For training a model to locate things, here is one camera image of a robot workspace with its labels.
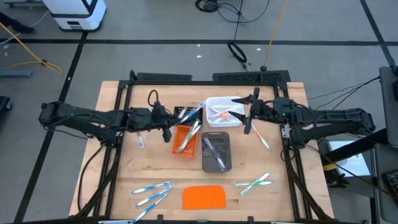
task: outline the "blue toothbrush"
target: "blue toothbrush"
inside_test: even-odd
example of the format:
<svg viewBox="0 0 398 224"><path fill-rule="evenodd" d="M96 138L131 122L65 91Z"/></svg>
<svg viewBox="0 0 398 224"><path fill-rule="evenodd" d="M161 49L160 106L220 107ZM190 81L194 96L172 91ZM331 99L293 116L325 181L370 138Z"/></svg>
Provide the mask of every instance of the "blue toothbrush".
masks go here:
<svg viewBox="0 0 398 224"><path fill-rule="evenodd" d="M160 199L153 203L151 206L149 206L147 209L145 209L135 220L134 223L138 222L142 217L144 217L144 215L146 215L149 211L151 211L159 202L161 202L164 198L166 198L167 193L162 194L162 196L160 197Z"/></svg>
<svg viewBox="0 0 398 224"><path fill-rule="evenodd" d="M149 198L144 199L144 200L138 202L138 204L136 205L136 207L141 206L141 205L143 205L143 204L149 202L150 200L159 197L159 195L161 195L161 194L163 194L164 192L167 192L167 191L169 191L169 190L171 190L171 189L172 189L172 186L171 186L171 185L167 186L167 187L166 187L164 190L162 190L161 192L156 193L156 194L150 196Z"/></svg>
<svg viewBox="0 0 398 224"><path fill-rule="evenodd" d="M144 188L132 191L131 193L132 194L138 194L138 193L141 193L141 192L144 192L144 191L147 191L147 190L155 189L155 188L160 187L160 186L167 186L167 185L169 185L169 183L170 183L170 181L166 181L166 182L161 183L161 184L151 185L149 187L144 187Z"/></svg>

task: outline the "orange tray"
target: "orange tray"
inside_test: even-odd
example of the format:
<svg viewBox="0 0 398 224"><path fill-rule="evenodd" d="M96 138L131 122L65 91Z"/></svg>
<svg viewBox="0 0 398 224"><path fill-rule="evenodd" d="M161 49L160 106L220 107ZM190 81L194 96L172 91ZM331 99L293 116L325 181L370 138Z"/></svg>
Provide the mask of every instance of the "orange tray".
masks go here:
<svg viewBox="0 0 398 224"><path fill-rule="evenodd" d="M185 146L184 150L181 153L177 152L177 148L179 146L181 146L185 137L187 137L190 128L191 127L189 127L189 126L177 125L177 128L175 129L175 137L174 137L172 154L179 155L179 156L195 157L195 151L197 149L197 141L198 141L198 133L197 132L194 136L192 136L191 140L189 140L189 142L188 142L187 146Z"/></svg>

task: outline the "wooden tabletop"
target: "wooden tabletop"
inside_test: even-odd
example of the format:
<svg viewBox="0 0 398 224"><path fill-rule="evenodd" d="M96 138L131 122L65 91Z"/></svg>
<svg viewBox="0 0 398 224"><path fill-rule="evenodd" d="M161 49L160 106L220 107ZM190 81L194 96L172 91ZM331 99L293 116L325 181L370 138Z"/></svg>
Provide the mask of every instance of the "wooden tabletop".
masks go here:
<svg viewBox="0 0 398 224"><path fill-rule="evenodd" d="M96 110L108 111L114 107L118 82L103 82ZM288 83L289 96L297 103L307 104L303 83ZM130 106L148 108L147 97L151 90L159 92L159 100L166 108L173 111L174 106L197 106L200 102L214 96L248 96L253 86L166 86L166 85L134 85ZM260 87L260 99L274 99L272 87ZM244 107L246 114L249 107ZM169 180L173 189L165 200L147 214L144 219L156 219L158 214L165 220L247 220L253 216L255 221L294 221L292 202L285 163L280 158L282 141L279 126L276 124L253 121L258 131L270 145L268 151L253 134L243 134L243 126L235 128L210 128L204 110L203 127L199 132L226 131L229 133L232 154L232 169L226 173L206 173L201 168L201 141L198 141L194 158L172 154L172 144L164 143L162 131L143 133L146 147L141 149L136 133L124 135L121 161L119 165L116 190L111 212L112 219L134 219L151 203L140 208L135 204L152 194L152 190L131 195L132 190L159 184ZM316 141L309 145L317 146ZM82 167L99 148L96 139L89 139L86 146ZM98 187L103 163L104 149L90 162L83 179L82 206L90 199ZM323 175L320 156L313 149L302 149L302 163L307 189L325 213L333 216L328 189ZM242 188L234 185L240 182L252 182L269 172L267 180L273 181L271 187L254 187L245 197L240 196ZM186 187L197 185L220 185L226 192L226 208L212 210L182 210L182 191ZM76 193L73 198L70 214L77 213ZM108 190L103 194L100 214L104 213L104 205ZM299 190L298 201L301 217L305 217L302 197Z"/></svg>

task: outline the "white device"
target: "white device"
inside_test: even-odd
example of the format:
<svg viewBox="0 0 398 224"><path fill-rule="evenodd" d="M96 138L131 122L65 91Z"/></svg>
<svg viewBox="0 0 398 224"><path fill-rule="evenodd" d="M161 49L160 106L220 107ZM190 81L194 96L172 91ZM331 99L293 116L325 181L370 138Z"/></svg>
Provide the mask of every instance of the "white device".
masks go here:
<svg viewBox="0 0 398 224"><path fill-rule="evenodd" d="M64 31L96 31L106 11L104 0L43 0L43 3Z"/></svg>

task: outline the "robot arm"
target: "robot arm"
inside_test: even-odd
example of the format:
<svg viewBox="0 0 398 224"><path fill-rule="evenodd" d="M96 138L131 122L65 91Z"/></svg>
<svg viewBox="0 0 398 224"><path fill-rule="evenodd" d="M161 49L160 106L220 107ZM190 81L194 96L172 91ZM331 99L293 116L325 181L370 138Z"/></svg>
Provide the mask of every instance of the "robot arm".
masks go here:
<svg viewBox="0 0 398 224"><path fill-rule="evenodd" d="M148 108L129 108L107 112L79 108L59 101L43 103L39 122L44 128L66 126L94 136L102 146L113 147L116 134L120 131L130 133L162 129L163 139L169 142L169 127L179 122L177 116L166 112L164 106L156 101L152 111Z"/></svg>
<svg viewBox="0 0 398 224"><path fill-rule="evenodd" d="M319 139L341 133L369 135L375 130L372 116L360 108L349 110L318 111L311 110L285 97L275 100L259 100L259 88L255 87L254 94L245 98L233 100L236 103L251 105L249 115L229 112L246 126L245 134L251 130L252 119L268 121L276 124L293 124L291 128L284 128L284 138L289 138L292 146L303 148L311 139ZM310 124L314 127L303 129Z"/></svg>

